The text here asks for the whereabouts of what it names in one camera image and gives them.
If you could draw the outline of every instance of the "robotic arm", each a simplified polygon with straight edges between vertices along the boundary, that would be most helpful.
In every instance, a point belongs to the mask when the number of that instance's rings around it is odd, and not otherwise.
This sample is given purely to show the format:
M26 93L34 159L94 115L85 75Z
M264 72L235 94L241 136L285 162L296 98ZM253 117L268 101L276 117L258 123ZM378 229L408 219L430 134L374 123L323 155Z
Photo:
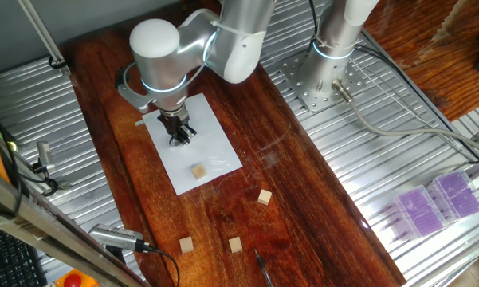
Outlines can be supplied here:
M262 42L277 0L224 0L218 16L210 10L195 11L179 27L151 19L141 22L130 36L130 46L141 80L143 96L128 87L130 64L116 81L119 94L145 113L154 104L171 144L188 144L196 131L189 125L185 107L187 86L209 67L224 80L237 84L255 70ZM320 19L317 42L301 66L304 85L316 92L332 91L341 80L345 65L364 22L378 0L335 0ZM187 74L197 68L191 79Z

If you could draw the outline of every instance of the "wooden table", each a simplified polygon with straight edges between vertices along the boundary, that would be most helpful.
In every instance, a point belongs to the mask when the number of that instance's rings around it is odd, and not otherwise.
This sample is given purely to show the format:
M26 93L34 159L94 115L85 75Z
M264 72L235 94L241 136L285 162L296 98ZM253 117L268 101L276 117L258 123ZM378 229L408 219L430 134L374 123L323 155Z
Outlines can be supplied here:
M149 18L179 25L196 5ZM114 89L132 61L128 35L142 19L65 45L72 82L124 226L171 254L181 286L266 286L253 249L275 286L398 286L405 281L324 162L262 67L240 85L203 72L203 92L243 168L176 196L141 115ZM132 87L141 90L138 75ZM261 189L273 192L268 206ZM179 239L194 251L182 254ZM229 239L243 251L232 254ZM137 260L152 285L173 285L173 265L157 254Z
M448 120L479 107L479 0L381 0L366 29Z

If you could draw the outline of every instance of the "metal bracket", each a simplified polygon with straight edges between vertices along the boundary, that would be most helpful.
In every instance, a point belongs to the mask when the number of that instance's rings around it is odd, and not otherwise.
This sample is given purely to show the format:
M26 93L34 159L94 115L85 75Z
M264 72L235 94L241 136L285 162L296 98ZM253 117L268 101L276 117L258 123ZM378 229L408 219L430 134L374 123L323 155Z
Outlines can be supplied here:
M299 53L294 57L287 58L280 66L289 85L298 95L301 103L304 104L311 112L319 112L342 101L342 97L337 92L324 93L317 92L314 88L305 87L300 79L300 67L303 60L307 57L307 53ZM349 62L346 68L343 85L351 94L359 92L365 87L362 77L353 68L353 64Z

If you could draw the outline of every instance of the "wooden cube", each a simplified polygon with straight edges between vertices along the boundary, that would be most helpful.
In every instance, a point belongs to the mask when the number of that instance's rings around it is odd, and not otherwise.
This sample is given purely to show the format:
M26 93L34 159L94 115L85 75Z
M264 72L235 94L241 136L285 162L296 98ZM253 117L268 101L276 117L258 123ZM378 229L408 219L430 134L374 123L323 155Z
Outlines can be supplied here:
M230 250L232 253L236 253L242 250L241 239L239 237L229 239Z
M202 177L206 176L206 169L201 164L191 168L191 172L193 172L193 175L197 180L200 180Z
M193 241L191 240L191 236L179 239L179 243L181 244L181 251L183 253L193 251Z
M268 205L270 199L271 199L271 192L261 190L261 193L258 195L258 202Z

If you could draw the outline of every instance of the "metal rod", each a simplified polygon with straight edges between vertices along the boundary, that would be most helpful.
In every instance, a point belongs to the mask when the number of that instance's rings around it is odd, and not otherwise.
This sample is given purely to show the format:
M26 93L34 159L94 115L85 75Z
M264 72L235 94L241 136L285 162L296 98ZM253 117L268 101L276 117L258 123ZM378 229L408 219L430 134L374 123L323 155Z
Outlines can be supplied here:
M29 18L32 26L39 34L42 42L45 43L46 48L48 49L49 54L53 58L54 64L59 65L65 63L64 57L62 56L61 51L58 49L57 43L53 40L53 37L46 28L45 23L42 21L41 16L35 10L35 7L32 5L30 0L18 0L19 5L25 11L26 16ZM61 68L63 75L68 76L70 71L67 66Z

